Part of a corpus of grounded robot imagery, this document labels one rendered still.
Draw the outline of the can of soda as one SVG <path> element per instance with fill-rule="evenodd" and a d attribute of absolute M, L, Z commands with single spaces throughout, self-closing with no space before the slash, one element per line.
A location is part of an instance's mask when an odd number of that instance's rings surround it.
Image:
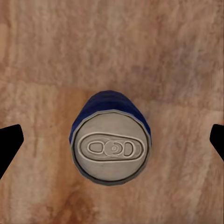
<path fill-rule="evenodd" d="M 121 92 L 100 91 L 77 116 L 69 136 L 72 160 L 93 184 L 114 187 L 135 180 L 152 153 L 151 130 Z"/>

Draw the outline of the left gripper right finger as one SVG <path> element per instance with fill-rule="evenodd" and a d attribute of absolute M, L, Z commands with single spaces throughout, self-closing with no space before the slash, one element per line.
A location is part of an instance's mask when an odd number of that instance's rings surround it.
<path fill-rule="evenodd" d="M 210 142 L 224 160 L 224 126 L 214 124 L 210 133 Z"/>

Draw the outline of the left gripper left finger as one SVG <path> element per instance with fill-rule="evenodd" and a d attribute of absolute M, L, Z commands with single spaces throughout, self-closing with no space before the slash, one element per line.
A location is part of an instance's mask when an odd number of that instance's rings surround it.
<path fill-rule="evenodd" d="M 24 142 L 20 124 L 0 129 L 0 179 Z"/>

